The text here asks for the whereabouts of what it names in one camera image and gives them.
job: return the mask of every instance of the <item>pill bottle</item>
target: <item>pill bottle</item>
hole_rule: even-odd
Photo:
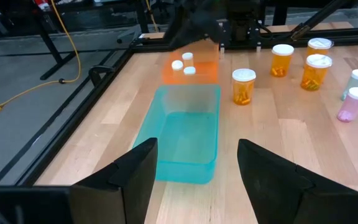
[[[358,115],[358,87],[350,88],[337,118],[342,122],[353,121]]]
[[[186,67],[185,69],[183,69],[183,73],[185,75],[195,75],[196,68],[195,67]]]
[[[349,91],[350,88],[352,87],[358,87],[358,69],[355,69],[352,71],[352,75],[351,78],[349,79],[349,81],[347,82],[346,88],[343,91],[341,100],[344,101],[346,96],[347,96],[347,92]]]
[[[274,77],[284,77],[288,73],[294,48],[288,44],[278,44],[273,47],[273,62],[270,73]]]
[[[313,54],[327,55],[328,50],[333,46],[333,42],[325,38],[313,38],[308,42],[306,57]]]
[[[232,73],[233,101],[237,105],[251,102],[254,90],[255,71],[248,68],[237,69]]]
[[[305,71],[301,87],[308,91],[318,90],[323,84],[328,68],[333,65],[333,60],[325,55],[314,54],[306,59]]]
[[[181,58],[183,59],[183,64],[185,64],[185,67],[194,67],[193,53],[184,53],[181,55]]]
[[[174,60],[172,62],[173,75],[182,75],[183,74],[183,62],[180,60]]]

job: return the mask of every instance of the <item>floor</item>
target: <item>floor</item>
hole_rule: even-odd
[[[312,12],[294,12],[288,16],[287,23],[295,24],[305,21],[312,14]],[[358,27],[358,12],[339,11],[331,16],[328,21],[349,21],[353,26]],[[75,32],[72,33],[72,36],[78,50],[112,49],[126,45],[116,43],[117,35],[121,31],[122,29],[94,30]],[[64,35],[52,35],[52,39],[59,51],[71,51],[71,45]],[[130,40],[131,38],[128,37],[124,40],[124,43],[128,43]],[[0,55],[42,52],[48,52],[48,49],[39,37],[0,40]],[[107,61],[106,65],[113,64],[114,58],[117,58],[119,54],[120,52]],[[83,75],[78,82],[45,86],[14,100],[0,112],[0,171],[81,83],[89,68],[98,64],[106,55],[107,52],[81,53]],[[42,83],[39,76],[53,64],[51,55],[0,57],[0,103]],[[75,78],[77,72],[77,62],[74,58],[49,80],[56,80],[61,77]],[[12,184],[17,180],[91,89],[92,85],[88,83],[46,132],[31,145],[25,156],[7,173],[0,184]]]

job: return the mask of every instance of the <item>yellow cable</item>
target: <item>yellow cable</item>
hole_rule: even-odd
[[[58,11],[57,11],[57,9],[56,9],[55,1],[54,1],[54,0],[51,0],[51,2],[52,2],[53,10],[55,11],[55,14],[56,14],[57,18],[58,18],[60,24],[62,25],[63,30],[65,31],[65,33],[66,33],[66,35],[67,35],[67,37],[68,37],[68,40],[69,40],[70,43],[71,43],[71,46],[73,46],[75,55],[76,55],[76,57],[77,57],[77,61],[78,61],[78,75],[77,75],[77,77],[76,77],[75,79],[73,79],[73,80],[64,80],[64,81],[63,81],[64,83],[73,83],[73,82],[77,81],[77,80],[81,77],[81,60],[80,60],[80,57],[78,56],[78,51],[77,51],[77,49],[76,49],[76,47],[75,47],[75,44],[74,44],[73,40],[71,39],[71,36],[70,36],[69,33],[67,32],[67,29],[66,29],[66,27],[65,27],[65,25],[64,25],[64,23],[63,23],[63,21],[62,21],[62,18],[60,17],[60,15],[59,15],[59,13],[58,13]],[[30,92],[30,91],[33,91],[33,90],[38,89],[38,88],[40,88],[40,87],[43,87],[43,86],[46,86],[46,85],[50,85],[50,84],[54,84],[54,83],[59,83],[59,81],[58,81],[58,80],[55,80],[55,81],[50,81],[50,82],[46,82],[46,83],[43,83],[43,84],[39,84],[39,85],[37,85],[37,86],[35,86],[35,87],[29,88],[29,89],[26,90],[26,91],[23,91],[22,93],[19,93],[19,94],[16,95],[16,96],[13,96],[13,97],[10,98],[9,100],[7,100],[7,101],[5,101],[5,102],[3,102],[3,103],[0,104],[0,111],[2,110],[2,108],[3,108],[5,105],[7,105],[7,104],[8,104],[9,102],[11,102],[12,100],[15,100],[16,98],[18,98],[18,97],[20,97],[20,96],[22,96],[22,95],[24,95],[24,94],[26,94],[26,93],[28,93],[28,92]]]
[[[158,27],[157,27],[157,25],[156,25],[156,23],[155,23],[155,20],[154,20],[154,16],[153,16],[153,13],[152,13],[152,9],[151,9],[150,4],[149,4],[149,0],[145,0],[145,1],[146,1],[147,9],[148,9],[148,11],[150,12],[150,16],[151,16],[151,18],[152,18],[152,22],[153,22],[153,25],[154,25],[155,32],[159,32],[159,31],[158,31]]]

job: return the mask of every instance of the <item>wooden tabletop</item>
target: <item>wooden tabletop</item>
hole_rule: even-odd
[[[358,68],[358,46],[333,47],[321,89],[300,88],[306,49],[295,49],[289,74],[269,74],[269,49],[227,52],[219,61],[221,110],[214,179],[206,185],[156,182],[146,223],[257,223],[237,165],[237,143],[251,141],[307,169],[358,190],[358,118],[336,119],[342,91]],[[167,53],[135,54],[37,182],[70,185],[132,148]],[[231,98],[231,73],[256,71],[252,103]]]

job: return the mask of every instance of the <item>light blue bottle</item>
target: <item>light blue bottle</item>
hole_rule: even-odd
[[[345,91],[343,91],[341,100],[344,101],[346,99],[347,92],[352,87],[358,87],[358,69],[352,71],[351,78],[349,79]]]

